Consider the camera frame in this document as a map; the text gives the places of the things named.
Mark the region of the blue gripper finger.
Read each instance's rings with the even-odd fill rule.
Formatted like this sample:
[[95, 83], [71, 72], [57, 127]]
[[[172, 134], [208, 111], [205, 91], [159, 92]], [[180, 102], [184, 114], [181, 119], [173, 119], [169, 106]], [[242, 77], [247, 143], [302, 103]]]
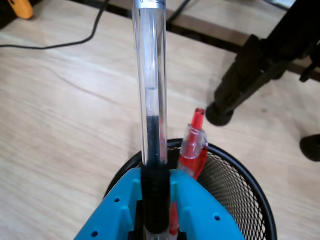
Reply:
[[142, 200], [141, 169], [125, 173], [75, 236], [76, 240], [126, 240], [135, 228]]
[[243, 240], [236, 221], [201, 184], [180, 169], [170, 171], [170, 199], [188, 240]]

